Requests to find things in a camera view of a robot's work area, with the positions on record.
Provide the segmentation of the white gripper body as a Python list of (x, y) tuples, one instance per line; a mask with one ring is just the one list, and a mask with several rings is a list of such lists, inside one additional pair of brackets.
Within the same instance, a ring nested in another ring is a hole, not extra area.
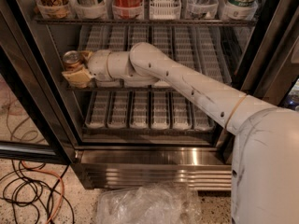
[(100, 49), (94, 52), (87, 62), (90, 73), (97, 81), (109, 82), (112, 80), (107, 68), (108, 57), (110, 54), (111, 50)]

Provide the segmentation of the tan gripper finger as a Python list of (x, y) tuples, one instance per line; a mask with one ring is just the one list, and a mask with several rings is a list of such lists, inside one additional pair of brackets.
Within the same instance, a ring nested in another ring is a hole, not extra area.
[(82, 56), (82, 61), (87, 63), (90, 60), (90, 58), (92, 57), (93, 52), (90, 50), (82, 50), (80, 52), (80, 54)]
[(84, 66), (73, 71), (63, 71), (62, 75), (71, 86), (77, 88), (86, 88), (93, 78), (88, 69)]

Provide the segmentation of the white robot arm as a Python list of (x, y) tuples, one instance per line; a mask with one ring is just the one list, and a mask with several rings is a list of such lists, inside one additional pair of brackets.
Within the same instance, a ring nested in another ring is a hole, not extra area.
[(299, 115), (247, 95), (167, 58), (149, 43), (124, 53), (83, 51), (108, 73), (133, 67), (161, 78), (235, 136), (232, 161), (234, 224), (299, 223)]

